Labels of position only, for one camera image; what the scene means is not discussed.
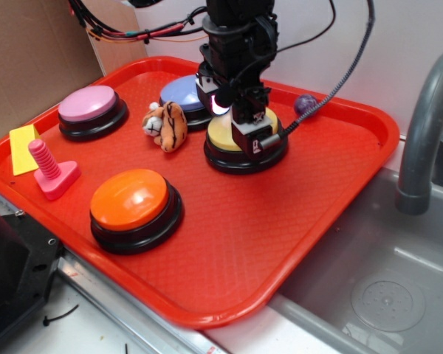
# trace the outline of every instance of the stuffed toy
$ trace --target stuffed toy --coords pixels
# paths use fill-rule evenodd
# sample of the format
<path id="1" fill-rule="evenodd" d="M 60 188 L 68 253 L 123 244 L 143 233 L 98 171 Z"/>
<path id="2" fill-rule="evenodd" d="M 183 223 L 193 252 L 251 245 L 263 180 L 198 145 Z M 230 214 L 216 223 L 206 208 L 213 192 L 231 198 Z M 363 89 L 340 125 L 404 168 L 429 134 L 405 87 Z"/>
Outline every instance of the stuffed toy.
<path id="1" fill-rule="evenodd" d="M 188 126 L 184 111 L 175 102 L 168 101 L 163 107 L 149 105 L 150 111 L 142 119 L 142 128 L 166 153 L 177 150 L 187 138 Z"/>

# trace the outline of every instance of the pink screw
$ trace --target pink screw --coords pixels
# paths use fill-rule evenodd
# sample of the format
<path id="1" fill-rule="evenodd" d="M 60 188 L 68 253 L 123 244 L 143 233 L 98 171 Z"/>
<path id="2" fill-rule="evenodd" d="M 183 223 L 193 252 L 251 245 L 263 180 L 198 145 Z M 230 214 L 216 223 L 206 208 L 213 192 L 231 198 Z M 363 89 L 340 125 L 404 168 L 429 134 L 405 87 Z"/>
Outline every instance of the pink screw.
<path id="1" fill-rule="evenodd" d="M 35 179 L 49 200 L 60 198 L 80 176 L 77 162 L 67 161 L 58 164 L 43 140 L 31 141 L 28 149 L 39 166 L 35 171 Z"/>

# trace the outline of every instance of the orange tray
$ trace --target orange tray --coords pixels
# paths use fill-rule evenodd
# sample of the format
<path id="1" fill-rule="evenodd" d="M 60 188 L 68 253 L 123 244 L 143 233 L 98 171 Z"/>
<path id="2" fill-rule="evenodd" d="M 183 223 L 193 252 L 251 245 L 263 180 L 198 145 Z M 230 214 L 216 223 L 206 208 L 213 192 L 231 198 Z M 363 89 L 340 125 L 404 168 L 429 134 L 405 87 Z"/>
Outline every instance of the orange tray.
<path id="1" fill-rule="evenodd" d="M 4 137 L 0 194 L 159 315 L 203 329 L 231 323 L 267 303 L 394 151 L 399 130 L 382 111 L 333 99 L 289 136 L 289 152 L 279 164 L 248 176 L 223 174 L 205 160 L 204 131 L 190 133 L 178 151 L 167 154 L 141 128 L 161 89 L 194 74 L 197 65 L 146 58 L 95 82 L 114 88 L 130 111 L 125 125 L 102 139 L 65 140 L 56 107 L 31 121 L 58 162 L 75 160 L 82 170 L 56 201 L 44 197 L 32 173 L 13 176 Z M 266 85 L 272 87 L 270 108 L 287 126 L 295 119 L 293 102 L 308 91 Z M 166 177 L 182 196 L 185 218 L 153 250 L 109 254 L 90 232 L 90 200 L 108 178 L 134 168 Z"/>

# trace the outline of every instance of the purple ball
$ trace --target purple ball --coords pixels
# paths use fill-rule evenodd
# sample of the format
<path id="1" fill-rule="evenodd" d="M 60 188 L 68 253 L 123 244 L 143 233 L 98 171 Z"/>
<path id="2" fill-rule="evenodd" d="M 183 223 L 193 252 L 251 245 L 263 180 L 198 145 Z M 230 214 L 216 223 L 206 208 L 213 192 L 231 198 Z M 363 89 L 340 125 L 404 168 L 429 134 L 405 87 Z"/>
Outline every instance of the purple ball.
<path id="1" fill-rule="evenodd" d="M 315 107 L 317 104 L 318 101 L 315 96 L 312 96 L 311 94 L 302 94 L 295 100 L 294 111 L 298 116 L 301 116 L 310 108 Z"/>

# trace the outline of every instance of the gray sink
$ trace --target gray sink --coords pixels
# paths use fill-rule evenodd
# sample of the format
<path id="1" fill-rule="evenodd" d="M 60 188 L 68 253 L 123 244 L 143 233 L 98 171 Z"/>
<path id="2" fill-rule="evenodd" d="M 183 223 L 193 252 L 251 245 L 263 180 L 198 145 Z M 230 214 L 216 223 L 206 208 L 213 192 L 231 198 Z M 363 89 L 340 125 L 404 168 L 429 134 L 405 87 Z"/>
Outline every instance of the gray sink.
<path id="1" fill-rule="evenodd" d="M 443 188 L 428 212 L 403 215 L 396 180 L 382 169 L 271 304 L 323 328 L 339 351 L 335 341 L 349 341 L 345 353 L 443 353 Z"/>

